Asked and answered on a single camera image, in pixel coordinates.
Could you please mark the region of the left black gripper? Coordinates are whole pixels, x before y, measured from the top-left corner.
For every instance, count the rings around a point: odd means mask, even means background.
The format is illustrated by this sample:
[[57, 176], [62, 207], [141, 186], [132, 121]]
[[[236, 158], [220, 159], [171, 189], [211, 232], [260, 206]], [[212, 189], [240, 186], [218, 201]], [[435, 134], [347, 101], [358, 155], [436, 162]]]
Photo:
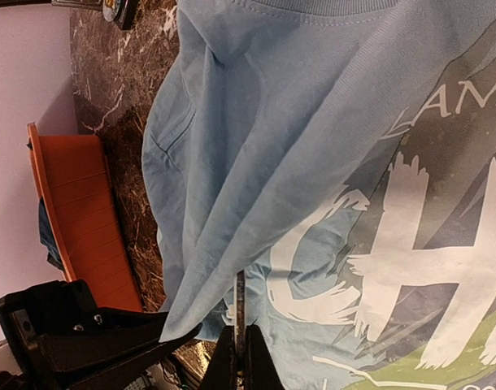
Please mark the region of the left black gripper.
[[83, 280], [0, 298], [0, 325], [25, 374], [107, 373], [110, 361], [161, 345], [167, 316], [99, 306]]

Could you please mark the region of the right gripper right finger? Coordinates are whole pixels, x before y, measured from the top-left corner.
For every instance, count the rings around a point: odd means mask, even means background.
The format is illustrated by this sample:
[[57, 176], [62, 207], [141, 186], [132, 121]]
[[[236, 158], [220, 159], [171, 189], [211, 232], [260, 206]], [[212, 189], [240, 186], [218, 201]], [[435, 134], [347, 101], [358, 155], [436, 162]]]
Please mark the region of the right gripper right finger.
[[260, 328], [246, 328], [245, 389], [284, 390]]

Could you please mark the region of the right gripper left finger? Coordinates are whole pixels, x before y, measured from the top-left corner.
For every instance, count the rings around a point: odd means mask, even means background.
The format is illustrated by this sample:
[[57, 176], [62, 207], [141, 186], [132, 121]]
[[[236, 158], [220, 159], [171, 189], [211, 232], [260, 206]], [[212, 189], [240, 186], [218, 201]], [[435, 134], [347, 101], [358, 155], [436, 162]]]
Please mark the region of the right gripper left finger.
[[237, 388], [237, 355], [234, 329], [223, 328], [215, 352], [199, 386], [200, 390], [234, 390]]

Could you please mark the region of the light blue printed t-shirt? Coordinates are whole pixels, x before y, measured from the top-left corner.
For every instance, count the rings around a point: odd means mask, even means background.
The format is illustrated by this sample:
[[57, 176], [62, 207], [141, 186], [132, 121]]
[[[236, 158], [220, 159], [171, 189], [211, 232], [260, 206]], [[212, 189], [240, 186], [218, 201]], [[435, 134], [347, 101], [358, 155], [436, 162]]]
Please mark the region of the light blue printed t-shirt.
[[161, 341], [246, 276], [287, 389], [496, 389], [496, 1], [181, 1], [146, 124]]

